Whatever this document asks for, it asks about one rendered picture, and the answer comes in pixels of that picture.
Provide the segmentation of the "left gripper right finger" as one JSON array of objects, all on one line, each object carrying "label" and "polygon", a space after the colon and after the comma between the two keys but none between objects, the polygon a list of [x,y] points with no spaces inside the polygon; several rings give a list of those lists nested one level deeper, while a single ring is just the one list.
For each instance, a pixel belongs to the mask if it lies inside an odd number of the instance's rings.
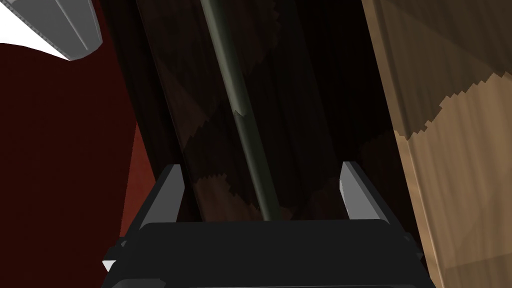
[{"label": "left gripper right finger", "polygon": [[389,207],[356,162],[342,163],[339,190],[350,220],[383,220],[391,223]]}]

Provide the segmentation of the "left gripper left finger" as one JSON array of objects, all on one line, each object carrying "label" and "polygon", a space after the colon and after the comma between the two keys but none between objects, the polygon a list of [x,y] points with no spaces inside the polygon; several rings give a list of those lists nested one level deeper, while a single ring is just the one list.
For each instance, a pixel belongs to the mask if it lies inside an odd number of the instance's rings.
[{"label": "left gripper left finger", "polygon": [[166,166],[140,209],[141,220],[137,221],[137,228],[152,223],[175,223],[184,191],[181,166]]}]

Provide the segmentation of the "dark brown wooden cupboard door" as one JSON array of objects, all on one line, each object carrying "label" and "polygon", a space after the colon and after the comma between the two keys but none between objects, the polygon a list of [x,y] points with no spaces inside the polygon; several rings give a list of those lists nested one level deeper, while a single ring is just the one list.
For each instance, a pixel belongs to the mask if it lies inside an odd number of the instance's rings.
[{"label": "dark brown wooden cupboard door", "polygon": [[[180,222],[262,214],[201,0],[92,0],[154,176],[179,164]],[[345,219],[344,161],[414,230],[360,0],[215,0],[226,17],[283,220]]]}]

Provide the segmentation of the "light brown wooden cupboard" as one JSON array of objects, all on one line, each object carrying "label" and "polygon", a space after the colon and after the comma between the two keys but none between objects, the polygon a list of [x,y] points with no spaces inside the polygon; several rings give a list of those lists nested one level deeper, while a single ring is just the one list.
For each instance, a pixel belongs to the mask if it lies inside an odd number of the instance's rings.
[{"label": "light brown wooden cupboard", "polygon": [[512,0],[361,0],[430,276],[512,288]]}]

